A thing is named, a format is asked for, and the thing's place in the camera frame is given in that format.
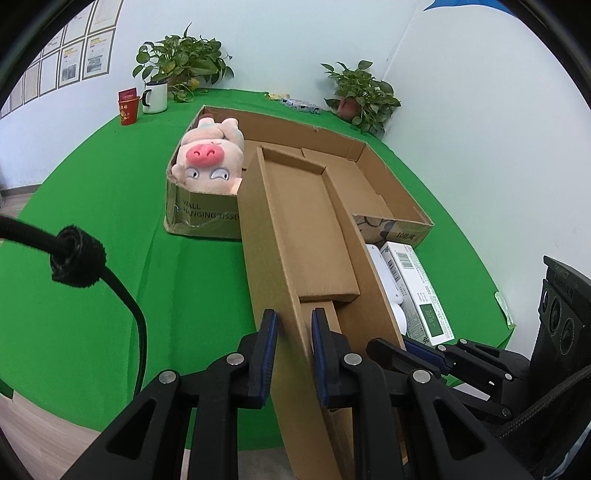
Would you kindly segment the white green carton box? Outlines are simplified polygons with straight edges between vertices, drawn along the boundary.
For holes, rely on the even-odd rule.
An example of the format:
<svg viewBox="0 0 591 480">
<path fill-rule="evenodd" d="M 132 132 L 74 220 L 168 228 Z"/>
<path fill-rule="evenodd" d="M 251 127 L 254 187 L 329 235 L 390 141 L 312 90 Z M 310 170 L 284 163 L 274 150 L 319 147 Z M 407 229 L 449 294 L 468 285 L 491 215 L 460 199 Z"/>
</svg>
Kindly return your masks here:
<svg viewBox="0 0 591 480">
<path fill-rule="evenodd" d="M 403 297 L 405 335 L 431 347 L 454 340 L 443 306 L 413 247 L 389 241 L 381 253 Z"/>
</svg>

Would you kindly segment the white plastic device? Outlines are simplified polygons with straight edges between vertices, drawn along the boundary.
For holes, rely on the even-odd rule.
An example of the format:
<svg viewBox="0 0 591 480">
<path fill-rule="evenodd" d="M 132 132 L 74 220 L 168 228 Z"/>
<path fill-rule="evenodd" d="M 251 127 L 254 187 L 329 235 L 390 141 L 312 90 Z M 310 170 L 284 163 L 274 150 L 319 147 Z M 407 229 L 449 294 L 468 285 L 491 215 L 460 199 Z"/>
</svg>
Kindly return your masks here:
<svg viewBox="0 0 591 480">
<path fill-rule="evenodd" d="M 385 290 L 387 299 L 389 300 L 391 309 L 394 314 L 394 319 L 396 319 L 401 335 L 406 335 L 408 323 L 406 314 L 402 309 L 402 303 L 404 298 L 401 294 L 401 291 L 399 290 L 398 284 L 394 280 L 394 276 L 392 275 L 390 268 L 388 267 L 388 264 L 386 263 L 380 249 L 373 244 L 367 244 L 366 249 L 368 250 L 370 254 L 370 259 L 372 260 L 377 270 L 378 276 Z"/>
</svg>

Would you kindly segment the small brown cardboard tray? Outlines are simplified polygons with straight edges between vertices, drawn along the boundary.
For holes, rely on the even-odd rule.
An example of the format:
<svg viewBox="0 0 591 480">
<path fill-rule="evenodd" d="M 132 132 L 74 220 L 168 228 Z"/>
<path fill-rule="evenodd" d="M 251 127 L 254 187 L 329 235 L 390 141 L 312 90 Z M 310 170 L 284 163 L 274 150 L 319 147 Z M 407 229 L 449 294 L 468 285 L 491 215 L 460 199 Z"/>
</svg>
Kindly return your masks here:
<svg viewBox="0 0 591 480">
<path fill-rule="evenodd" d="M 250 155 L 238 210 L 253 314 L 280 315 L 270 394 L 298 479 L 352 479 L 353 419 L 318 401 L 311 313 L 363 355 L 382 337 L 403 344 L 366 242 L 328 166 L 266 147 Z"/>
</svg>

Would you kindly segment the pink pig plush toy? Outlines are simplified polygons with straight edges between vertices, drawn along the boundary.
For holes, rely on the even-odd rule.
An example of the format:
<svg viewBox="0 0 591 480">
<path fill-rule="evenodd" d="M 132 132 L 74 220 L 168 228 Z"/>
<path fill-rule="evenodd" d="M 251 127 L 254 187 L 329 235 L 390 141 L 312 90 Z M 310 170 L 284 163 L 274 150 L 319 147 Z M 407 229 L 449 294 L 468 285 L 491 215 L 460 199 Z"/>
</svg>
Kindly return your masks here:
<svg viewBox="0 0 591 480">
<path fill-rule="evenodd" d="M 181 138 L 171 175 L 190 192 L 236 195 L 242 183 L 244 149 L 238 120 L 201 118 Z"/>
</svg>

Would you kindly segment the large brown cardboard box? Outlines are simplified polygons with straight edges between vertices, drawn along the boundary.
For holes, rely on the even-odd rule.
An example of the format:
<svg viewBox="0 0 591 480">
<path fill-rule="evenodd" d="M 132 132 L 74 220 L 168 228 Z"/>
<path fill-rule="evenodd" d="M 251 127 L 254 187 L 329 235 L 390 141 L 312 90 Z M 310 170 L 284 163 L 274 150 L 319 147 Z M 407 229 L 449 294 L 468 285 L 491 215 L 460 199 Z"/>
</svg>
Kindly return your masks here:
<svg viewBox="0 0 591 480">
<path fill-rule="evenodd" d="M 432 220 L 368 143 L 294 120 L 214 106 L 202 107 L 187 129 L 197 128 L 202 118 L 217 123 L 229 117 L 238 120 L 245 136 L 243 167 L 259 147 L 327 167 L 366 242 L 416 247 L 432 230 Z M 174 235 L 238 241 L 238 198 L 186 191 L 167 168 L 163 226 Z"/>
</svg>

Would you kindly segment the green table cloth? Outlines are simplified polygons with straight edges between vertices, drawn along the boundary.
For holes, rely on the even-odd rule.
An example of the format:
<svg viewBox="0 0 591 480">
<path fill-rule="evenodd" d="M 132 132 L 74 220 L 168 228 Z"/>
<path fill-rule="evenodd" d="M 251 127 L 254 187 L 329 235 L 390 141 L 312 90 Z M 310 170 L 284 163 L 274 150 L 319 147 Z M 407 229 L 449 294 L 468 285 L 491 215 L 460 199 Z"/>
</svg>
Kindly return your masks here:
<svg viewBox="0 0 591 480">
<path fill-rule="evenodd" d="M 242 246 L 172 236 L 163 227 L 165 168 L 198 102 L 131 126 L 113 119 L 74 150 L 21 219 L 56 233 L 76 225 L 105 247 L 108 266 L 148 326 L 147 375 L 204 369 L 231 352 L 254 320 Z M 434 221 L 418 256 L 453 332 L 495 347 L 510 331 L 496 285 L 450 215 L 380 140 L 367 143 Z M 48 257 L 1 247 L 1 377 L 16 393 L 74 424 L 104 429 L 127 405 L 137 373 L 134 319 L 103 283 L 71 288 Z"/>
</svg>

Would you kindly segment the patterned tissue packet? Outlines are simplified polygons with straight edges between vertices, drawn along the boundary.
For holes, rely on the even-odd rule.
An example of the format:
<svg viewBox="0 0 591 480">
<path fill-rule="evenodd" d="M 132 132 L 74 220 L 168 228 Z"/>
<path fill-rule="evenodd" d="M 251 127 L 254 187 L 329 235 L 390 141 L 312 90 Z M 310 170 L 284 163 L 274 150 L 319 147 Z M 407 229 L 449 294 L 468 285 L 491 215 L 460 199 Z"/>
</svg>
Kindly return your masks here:
<svg viewBox="0 0 591 480">
<path fill-rule="evenodd" d="M 283 98 L 280 100 L 280 103 L 284 106 L 287 106 L 287 108 L 293 109 L 294 111 L 310 114 L 320 114 L 322 112 L 322 109 L 315 104 L 293 98 Z"/>
</svg>

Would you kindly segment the right potted green plant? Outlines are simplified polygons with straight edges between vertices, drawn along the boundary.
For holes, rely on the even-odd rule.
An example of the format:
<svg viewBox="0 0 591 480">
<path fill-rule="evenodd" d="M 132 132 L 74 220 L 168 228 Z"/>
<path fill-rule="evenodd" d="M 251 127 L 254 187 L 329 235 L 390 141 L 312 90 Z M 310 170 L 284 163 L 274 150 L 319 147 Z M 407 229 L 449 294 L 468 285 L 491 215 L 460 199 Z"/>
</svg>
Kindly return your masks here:
<svg viewBox="0 0 591 480">
<path fill-rule="evenodd" d="M 356 68 L 349 68 L 338 62 L 337 69 L 322 63 L 325 74 L 335 83 L 335 93 L 332 98 L 325 98 L 325 104 L 360 132 L 382 138 L 401 101 L 390 83 L 370 73 L 372 65 L 368 60 L 360 60 Z"/>
</svg>

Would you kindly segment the potted green plant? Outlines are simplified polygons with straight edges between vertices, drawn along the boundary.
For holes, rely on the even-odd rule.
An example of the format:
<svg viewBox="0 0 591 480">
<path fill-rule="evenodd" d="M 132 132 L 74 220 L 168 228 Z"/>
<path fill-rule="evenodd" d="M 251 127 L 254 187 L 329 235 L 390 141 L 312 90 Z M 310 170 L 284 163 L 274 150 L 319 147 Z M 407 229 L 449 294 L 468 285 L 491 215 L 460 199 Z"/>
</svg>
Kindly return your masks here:
<svg viewBox="0 0 591 480">
<path fill-rule="evenodd" d="M 188 34 L 166 35 L 163 39 L 145 41 L 138 48 L 131 75 L 150 82 L 164 82 L 168 97 L 177 103 L 190 102 L 198 89 L 235 77 L 229 61 L 232 56 L 216 38 L 206 39 Z"/>
<path fill-rule="evenodd" d="M 368 60 L 360 60 L 356 68 L 349 68 L 338 62 L 337 69 L 322 63 L 325 74 L 335 83 L 335 93 L 332 98 L 325 98 L 325 104 L 360 132 L 382 138 L 401 101 L 390 83 L 370 73 L 372 65 Z"/>
</svg>

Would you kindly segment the yellow paper packet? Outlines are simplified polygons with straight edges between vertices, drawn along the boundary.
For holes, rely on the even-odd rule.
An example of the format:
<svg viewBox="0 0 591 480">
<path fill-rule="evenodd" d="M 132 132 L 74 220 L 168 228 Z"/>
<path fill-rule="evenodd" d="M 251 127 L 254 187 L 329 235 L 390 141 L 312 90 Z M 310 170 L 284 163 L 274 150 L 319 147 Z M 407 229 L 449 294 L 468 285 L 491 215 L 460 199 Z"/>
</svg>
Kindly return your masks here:
<svg viewBox="0 0 591 480">
<path fill-rule="evenodd" d="M 290 95 L 289 94 L 277 94 L 277 93 L 270 93 L 267 92 L 266 96 L 273 101 L 283 101 L 283 100 L 287 100 L 290 99 Z"/>
</svg>

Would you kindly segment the red paper cup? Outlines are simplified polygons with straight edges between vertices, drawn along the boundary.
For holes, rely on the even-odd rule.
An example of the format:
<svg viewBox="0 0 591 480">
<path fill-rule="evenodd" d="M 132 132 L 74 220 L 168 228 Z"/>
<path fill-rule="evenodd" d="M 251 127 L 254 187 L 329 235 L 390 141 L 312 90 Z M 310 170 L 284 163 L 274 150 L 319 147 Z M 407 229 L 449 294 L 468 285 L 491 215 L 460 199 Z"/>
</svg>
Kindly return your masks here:
<svg viewBox="0 0 591 480">
<path fill-rule="evenodd" d="M 135 87 L 118 92 L 119 118 L 122 126 L 132 125 L 137 121 L 139 96 Z"/>
</svg>

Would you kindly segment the left potted green plant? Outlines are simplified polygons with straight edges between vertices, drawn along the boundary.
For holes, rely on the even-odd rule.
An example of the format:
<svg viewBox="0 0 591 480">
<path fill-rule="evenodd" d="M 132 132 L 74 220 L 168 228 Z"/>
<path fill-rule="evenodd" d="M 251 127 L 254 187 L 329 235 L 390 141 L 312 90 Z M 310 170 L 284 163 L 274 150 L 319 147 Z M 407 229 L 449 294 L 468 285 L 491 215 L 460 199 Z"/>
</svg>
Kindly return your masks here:
<svg viewBox="0 0 591 480">
<path fill-rule="evenodd" d="M 190 102 L 198 89 L 235 77 L 229 61 L 232 56 L 216 38 L 206 39 L 188 34 L 166 35 L 163 39 L 145 41 L 138 48 L 131 75 L 150 82 L 164 82 L 168 97 L 177 103 Z"/>
</svg>

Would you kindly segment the wall document frames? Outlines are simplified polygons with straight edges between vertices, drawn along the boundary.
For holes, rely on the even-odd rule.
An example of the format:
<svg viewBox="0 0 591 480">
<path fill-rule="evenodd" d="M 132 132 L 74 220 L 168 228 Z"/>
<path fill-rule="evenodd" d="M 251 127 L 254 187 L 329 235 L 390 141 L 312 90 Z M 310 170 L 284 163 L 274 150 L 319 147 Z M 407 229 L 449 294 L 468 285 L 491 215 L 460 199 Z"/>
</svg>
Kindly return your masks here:
<svg viewBox="0 0 591 480">
<path fill-rule="evenodd" d="M 109 73 L 122 0 L 92 1 L 45 45 L 18 80 L 1 116 L 80 81 Z"/>
</svg>

